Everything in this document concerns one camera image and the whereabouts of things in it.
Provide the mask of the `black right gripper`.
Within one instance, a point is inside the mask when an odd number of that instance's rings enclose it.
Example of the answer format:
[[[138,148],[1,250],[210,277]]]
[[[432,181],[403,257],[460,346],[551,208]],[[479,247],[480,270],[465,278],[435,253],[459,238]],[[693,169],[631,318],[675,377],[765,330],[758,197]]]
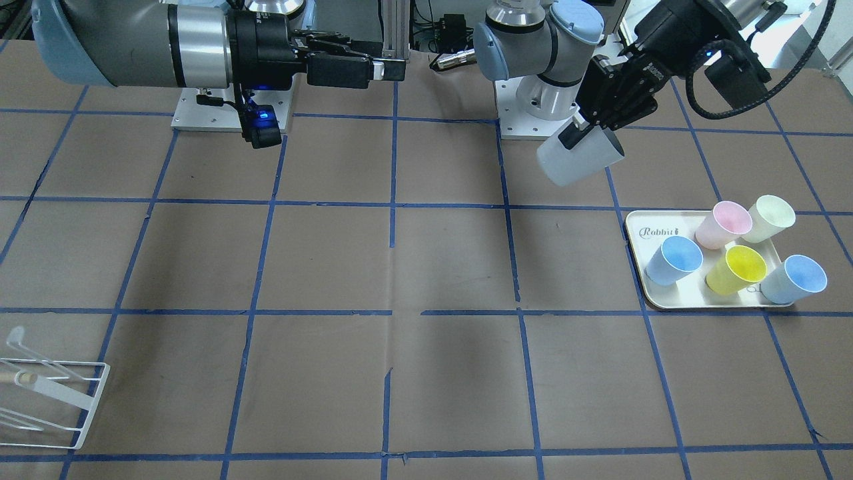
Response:
[[[311,53],[307,83],[313,86],[363,90],[374,80],[402,81],[406,75],[405,60],[381,58],[382,42],[338,31],[293,31],[284,13],[229,10],[227,37],[231,82],[246,89],[289,91],[293,75],[305,70],[296,49]]]

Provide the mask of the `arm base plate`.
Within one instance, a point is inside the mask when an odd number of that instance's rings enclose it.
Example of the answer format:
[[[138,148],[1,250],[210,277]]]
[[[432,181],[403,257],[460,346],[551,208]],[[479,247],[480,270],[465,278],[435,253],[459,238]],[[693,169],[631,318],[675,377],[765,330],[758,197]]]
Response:
[[[500,136],[539,140],[558,131],[578,111],[580,84],[555,86],[537,75],[494,82]]]
[[[173,113],[171,127],[178,131],[200,131],[201,133],[240,133],[241,125],[237,110],[228,104],[221,107],[198,104],[196,95],[203,92],[208,93],[211,97],[222,97],[226,101],[234,100],[231,88],[213,90],[184,88]],[[259,105],[273,106],[280,133],[287,132],[292,112],[292,90],[256,90],[252,100]]]

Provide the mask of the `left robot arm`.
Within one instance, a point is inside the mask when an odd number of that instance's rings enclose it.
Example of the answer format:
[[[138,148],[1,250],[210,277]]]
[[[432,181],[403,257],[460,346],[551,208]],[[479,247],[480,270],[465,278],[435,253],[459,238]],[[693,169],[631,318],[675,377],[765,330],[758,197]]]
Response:
[[[606,150],[624,157],[615,131],[657,109],[654,94],[673,76],[685,76],[707,43],[731,39],[741,25],[719,1],[661,1],[636,26],[624,61],[606,64],[594,50],[605,21],[584,1],[496,1],[475,27],[473,45],[487,79],[533,76],[545,85],[576,88],[579,123],[567,122],[538,149],[578,153],[600,137]]]

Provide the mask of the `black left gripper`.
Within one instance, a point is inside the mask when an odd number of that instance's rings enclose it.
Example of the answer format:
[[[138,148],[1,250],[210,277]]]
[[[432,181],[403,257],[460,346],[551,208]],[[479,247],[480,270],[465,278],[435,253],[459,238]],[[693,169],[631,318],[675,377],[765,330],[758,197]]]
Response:
[[[653,95],[673,76],[685,76],[707,43],[729,39],[734,18],[719,1],[661,1],[634,33],[636,42],[621,51],[624,63],[607,65],[604,57],[589,61],[576,97],[585,119],[570,119],[558,133],[566,150],[575,148],[594,125],[616,131],[655,112]]]

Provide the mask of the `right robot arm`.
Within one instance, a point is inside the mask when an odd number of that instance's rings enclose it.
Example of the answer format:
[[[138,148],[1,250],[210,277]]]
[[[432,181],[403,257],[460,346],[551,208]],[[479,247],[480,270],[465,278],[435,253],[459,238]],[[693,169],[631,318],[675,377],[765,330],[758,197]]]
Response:
[[[303,1],[34,1],[31,27],[69,84],[287,91],[304,73],[310,85],[361,90],[405,78],[405,60],[380,43],[299,29],[304,11]]]

